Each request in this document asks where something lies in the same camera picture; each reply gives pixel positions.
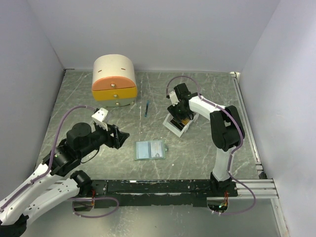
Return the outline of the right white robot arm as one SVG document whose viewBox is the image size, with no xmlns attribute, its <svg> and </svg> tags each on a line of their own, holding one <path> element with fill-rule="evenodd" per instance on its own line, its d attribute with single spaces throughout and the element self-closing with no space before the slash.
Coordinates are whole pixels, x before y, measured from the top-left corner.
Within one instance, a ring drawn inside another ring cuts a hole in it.
<svg viewBox="0 0 316 237">
<path fill-rule="evenodd" d="M 175 86 L 171 92 L 167 92 L 166 97 L 171 105 L 167 108 L 168 115 L 163 125 L 177 137 L 181 137 L 199 117 L 210 122 L 211 138 L 217 148 L 215 166 L 208 185 L 196 191 L 219 197 L 233 190 L 235 184 L 231 178 L 231 168 L 234 153 L 242 146 L 245 138 L 237 108 L 223 107 L 198 93 L 191 93 L 185 83 Z"/>
</svg>

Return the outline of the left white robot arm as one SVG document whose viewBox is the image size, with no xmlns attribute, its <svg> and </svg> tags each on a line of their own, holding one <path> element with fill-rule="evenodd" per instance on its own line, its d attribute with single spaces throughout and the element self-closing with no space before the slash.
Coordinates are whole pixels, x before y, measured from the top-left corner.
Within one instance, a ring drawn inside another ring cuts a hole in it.
<svg viewBox="0 0 316 237">
<path fill-rule="evenodd" d="M 119 149 L 130 136 L 116 125 L 94 127 L 84 122 L 75 124 L 32 175 L 0 202 L 2 237 L 19 237 L 32 221 L 61 202 L 92 193 L 91 178 L 74 169 L 101 146 Z"/>
</svg>

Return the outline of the black credit card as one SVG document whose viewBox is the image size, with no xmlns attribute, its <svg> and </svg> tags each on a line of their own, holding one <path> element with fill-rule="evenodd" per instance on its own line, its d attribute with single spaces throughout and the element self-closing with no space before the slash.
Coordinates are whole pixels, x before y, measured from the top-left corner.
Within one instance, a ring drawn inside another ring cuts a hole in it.
<svg viewBox="0 0 316 237">
<path fill-rule="evenodd" d="M 180 131 L 185 127 L 181 122 L 177 122 L 174 118 L 170 122 Z"/>
</svg>

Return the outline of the white plastic tray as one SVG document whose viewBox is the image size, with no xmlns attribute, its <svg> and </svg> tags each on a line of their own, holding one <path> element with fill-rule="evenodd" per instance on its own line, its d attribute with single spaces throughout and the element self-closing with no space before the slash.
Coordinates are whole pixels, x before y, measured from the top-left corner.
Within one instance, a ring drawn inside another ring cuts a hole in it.
<svg viewBox="0 0 316 237">
<path fill-rule="evenodd" d="M 185 120 L 182 120 L 181 122 L 177 122 L 171 114 L 168 114 L 162 124 L 169 131 L 180 138 L 184 133 L 187 132 L 190 125 L 194 123 L 198 119 L 198 117 L 199 115 L 194 113 L 194 118 L 192 120 L 187 118 Z"/>
</svg>

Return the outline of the beige mini drawer cabinet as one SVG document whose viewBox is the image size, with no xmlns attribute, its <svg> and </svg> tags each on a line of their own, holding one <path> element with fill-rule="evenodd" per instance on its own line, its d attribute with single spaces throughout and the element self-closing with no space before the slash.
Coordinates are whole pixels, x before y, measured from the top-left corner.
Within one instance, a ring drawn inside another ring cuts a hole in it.
<svg viewBox="0 0 316 237">
<path fill-rule="evenodd" d="M 120 54 L 97 58 L 93 64 L 92 95 L 102 107 L 132 105 L 137 98 L 137 85 L 132 61 Z"/>
</svg>

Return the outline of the blue pen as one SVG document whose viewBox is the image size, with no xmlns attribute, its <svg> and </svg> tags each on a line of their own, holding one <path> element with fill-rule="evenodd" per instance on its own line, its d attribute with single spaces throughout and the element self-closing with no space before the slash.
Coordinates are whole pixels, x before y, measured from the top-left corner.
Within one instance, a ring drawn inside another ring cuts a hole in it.
<svg viewBox="0 0 316 237">
<path fill-rule="evenodd" d="M 147 102 L 146 102 L 146 107 L 145 107 L 144 117 L 147 117 L 147 116 L 148 116 L 149 103 L 150 103 L 150 101 L 147 100 Z"/>
</svg>

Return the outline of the black base bar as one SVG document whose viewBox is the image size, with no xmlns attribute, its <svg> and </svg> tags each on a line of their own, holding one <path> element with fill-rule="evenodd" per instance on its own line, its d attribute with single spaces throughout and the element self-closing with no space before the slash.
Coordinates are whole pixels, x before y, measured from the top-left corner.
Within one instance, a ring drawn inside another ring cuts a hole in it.
<svg viewBox="0 0 316 237">
<path fill-rule="evenodd" d="M 229 180 L 223 185 L 211 179 L 186 180 L 92 180 L 89 188 L 76 198 L 94 198 L 95 208 L 116 206 L 167 206 L 191 205 L 207 207 L 208 198 L 224 199 L 237 197 L 235 182 Z"/>
</svg>

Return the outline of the mint green card holder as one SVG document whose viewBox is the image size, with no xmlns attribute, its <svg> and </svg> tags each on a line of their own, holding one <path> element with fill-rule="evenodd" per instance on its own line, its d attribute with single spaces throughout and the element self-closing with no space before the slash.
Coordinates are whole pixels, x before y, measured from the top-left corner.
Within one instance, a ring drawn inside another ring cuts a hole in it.
<svg viewBox="0 0 316 237">
<path fill-rule="evenodd" d="M 163 140 L 135 142 L 135 160 L 165 159 L 168 147 Z"/>
</svg>

